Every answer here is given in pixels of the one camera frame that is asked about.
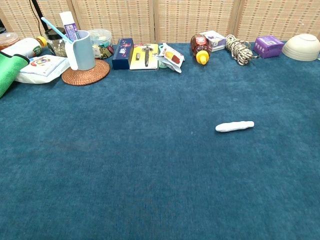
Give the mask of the blue carpet table mat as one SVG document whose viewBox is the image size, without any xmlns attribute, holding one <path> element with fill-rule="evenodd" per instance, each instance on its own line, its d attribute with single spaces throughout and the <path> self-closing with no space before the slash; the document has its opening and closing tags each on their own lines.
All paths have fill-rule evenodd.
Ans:
<svg viewBox="0 0 320 240">
<path fill-rule="evenodd" d="M 181 73 L 11 85 L 0 240 L 320 240 L 320 60 L 173 47 Z"/>
</svg>

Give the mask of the white snack packet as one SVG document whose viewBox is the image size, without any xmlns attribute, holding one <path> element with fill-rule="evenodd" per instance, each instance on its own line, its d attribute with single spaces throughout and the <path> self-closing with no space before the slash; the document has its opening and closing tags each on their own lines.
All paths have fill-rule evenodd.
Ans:
<svg viewBox="0 0 320 240">
<path fill-rule="evenodd" d="M 162 49 L 160 53 L 155 56 L 155 58 L 171 70 L 176 71 L 179 74 L 182 73 L 181 66 L 185 61 L 185 57 L 183 54 L 181 54 L 168 44 L 162 44 Z"/>
</svg>

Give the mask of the clear tub of clips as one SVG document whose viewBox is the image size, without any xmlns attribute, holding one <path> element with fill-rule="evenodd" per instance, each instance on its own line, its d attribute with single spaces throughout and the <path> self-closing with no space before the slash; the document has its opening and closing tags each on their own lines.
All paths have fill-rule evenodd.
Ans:
<svg viewBox="0 0 320 240">
<path fill-rule="evenodd" d="M 114 53 L 112 33 L 106 29 L 91 29 L 88 31 L 96 59 L 107 59 Z"/>
</svg>

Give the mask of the yellow razor blister pack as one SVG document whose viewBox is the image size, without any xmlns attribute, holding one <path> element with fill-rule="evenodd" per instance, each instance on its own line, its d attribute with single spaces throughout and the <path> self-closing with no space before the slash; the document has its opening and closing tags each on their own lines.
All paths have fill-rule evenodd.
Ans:
<svg viewBox="0 0 320 240">
<path fill-rule="evenodd" d="M 131 71 L 157 70 L 159 46 L 154 43 L 135 45 L 129 69 Z"/>
</svg>

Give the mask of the white plastic handle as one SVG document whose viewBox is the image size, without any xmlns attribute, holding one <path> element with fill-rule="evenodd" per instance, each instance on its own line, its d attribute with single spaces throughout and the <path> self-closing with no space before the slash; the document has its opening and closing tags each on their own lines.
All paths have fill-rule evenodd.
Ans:
<svg viewBox="0 0 320 240">
<path fill-rule="evenodd" d="M 232 132 L 238 130 L 245 130 L 248 128 L 253 128 L 255 123 L 253 121 L 234 121 L 218 124 L 215 130 L 220 133 Z"/>
</svg>

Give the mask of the white bottle with yellow cap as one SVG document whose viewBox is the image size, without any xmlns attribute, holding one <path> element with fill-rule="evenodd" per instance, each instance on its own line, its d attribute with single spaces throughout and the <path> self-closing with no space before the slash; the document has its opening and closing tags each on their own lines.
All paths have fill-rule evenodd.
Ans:
<svg viewBox="0 0 320 240">
<path fill-rule="evenodd" d="M 19 54 L 27 58 L 33 58 L 39 56 L 42 52 L 42 48 L 45 48 L 46 46 L 47 40 L 42 36 L 36 38 L 26 37 L 1 51 L 10 56 Z"/>
</svg>

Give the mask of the small white purple box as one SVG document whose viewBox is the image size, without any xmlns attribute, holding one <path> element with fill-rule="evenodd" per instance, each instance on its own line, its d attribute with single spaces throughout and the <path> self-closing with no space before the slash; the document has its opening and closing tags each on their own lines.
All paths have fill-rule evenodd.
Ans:
<svg viewBox="0 0 320 240">
<path fill-rule="evenodd" d="M 214 30 L 202 32 L 201 35 L 204 35 L 205 38 L 208 40 L 209 49 L 211 52 L 223 50 L 226 46 L 226 37 Z"/>
</svg>

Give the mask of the orange-lid plastic container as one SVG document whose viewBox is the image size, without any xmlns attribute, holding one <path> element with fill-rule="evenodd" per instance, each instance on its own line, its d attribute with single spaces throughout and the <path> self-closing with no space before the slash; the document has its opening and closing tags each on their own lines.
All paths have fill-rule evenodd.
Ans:
<svg viewBox="0 0 320 240">
<path fill-rule="evenodd" d="M 0 51 L 12 46 L 20 40 L 15 32 L 4 32 L 0 34 Z"/>
</svg>

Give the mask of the light blue toothbrush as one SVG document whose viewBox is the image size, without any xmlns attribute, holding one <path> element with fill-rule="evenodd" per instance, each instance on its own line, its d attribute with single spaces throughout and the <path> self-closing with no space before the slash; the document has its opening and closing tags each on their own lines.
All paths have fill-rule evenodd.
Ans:
<svg viewBox="0 0 320 240">
<path fill-rule="evenodd" d="M 55 27 L 51 22 L 49 22 L 45 17 L 41 17 L 40 19 L 44 23 L 49 25 L 59 36 L 61 36 L 62 39 L 64 39 L 65 41 L 69 42 L 70 44 L 72 44 L 72 41 L 67 36 L 65 36 L 57 27 Z"/>
</svg>

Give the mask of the dark blue long box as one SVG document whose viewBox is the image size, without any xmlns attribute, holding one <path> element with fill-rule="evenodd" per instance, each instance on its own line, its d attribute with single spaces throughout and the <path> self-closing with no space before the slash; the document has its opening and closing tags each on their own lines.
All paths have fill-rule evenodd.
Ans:
<svg viewBox="0 0 320 240">
<path fill-rule="evenodd" d="M 132 38 L 120 38 L 114 50 L 112 68 L 114 70 L 128 70 L 130 68 L 134 50 Z"/>
</svg>

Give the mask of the honey bottle with yellow cap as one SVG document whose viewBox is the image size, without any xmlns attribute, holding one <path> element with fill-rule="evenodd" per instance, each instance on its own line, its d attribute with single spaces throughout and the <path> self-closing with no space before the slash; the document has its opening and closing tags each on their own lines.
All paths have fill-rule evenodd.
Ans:
<svg viewBox="0 0 320 240">
<path fill-rule="evenodd" d="M 190 40 L 190 47 L 197 63 L 206 65 L 210 59 L 209 42 L 203 34 L 195 34 Z"/>
</svg>

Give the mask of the black-lid glass jar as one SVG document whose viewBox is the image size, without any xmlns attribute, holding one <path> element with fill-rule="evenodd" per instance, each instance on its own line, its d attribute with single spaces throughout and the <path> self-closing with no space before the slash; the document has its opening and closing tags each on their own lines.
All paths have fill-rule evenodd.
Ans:
<svg viewBox="0 0 320 240">
<path fill-rule="evenodd" d="M 66 58 L 67 54 L 65 51 L 65 41 L 63 38 L 51 28 L 45 31 L 45 36 L 50 52 L 54 56 Z"/>
</svg>

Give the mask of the woven rattan coaster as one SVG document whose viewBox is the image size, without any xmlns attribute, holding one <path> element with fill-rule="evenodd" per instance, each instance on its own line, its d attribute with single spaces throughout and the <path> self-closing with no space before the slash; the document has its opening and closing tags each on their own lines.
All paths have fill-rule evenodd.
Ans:
<svg viewBox="0 0 320 240">
<path fill-rule="evenodd" d="M 95 63 L 95 67 L 89 70 L 72 70 L 69 67 L 61 75 L 63 82 L 72 86 L 85 86 L 102 80 L 109 74 L 111 67 L 100 59 L 96 59 Z"/>
</svg>

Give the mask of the bamboo folding screen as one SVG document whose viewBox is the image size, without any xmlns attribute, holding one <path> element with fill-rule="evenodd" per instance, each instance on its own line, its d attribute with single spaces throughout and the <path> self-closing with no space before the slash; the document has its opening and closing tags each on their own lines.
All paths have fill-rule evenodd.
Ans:
<svg viewBox="0 0 320 240">
<path fill-rule="evenodd" d="M 106 29 L 112 40 L 135 43 L 187 43 L 214 30 L 253 42 L 273 35 L 286 41 L 297 34 L 320 40 L 320 0 L 37 0 L 52 24 L 70 11 L 80 30 Z M 21 38 L 45 30 L 31 0 L 0 0 L 0 20 Z"/>
</svg>

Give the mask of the white printed snack bag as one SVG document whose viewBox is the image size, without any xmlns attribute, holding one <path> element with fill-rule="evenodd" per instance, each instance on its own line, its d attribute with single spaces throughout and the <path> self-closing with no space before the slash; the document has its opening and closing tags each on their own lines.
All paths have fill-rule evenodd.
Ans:
<svg viewBox="0 0 320 240">
<path fill-rule="evenodd" d="M 70 67 L 66 57 L 46 54 L 30 59 L 17 74 L 15 81 L 25 84 L 46 84 L 60 77 Z"/>
</svg>

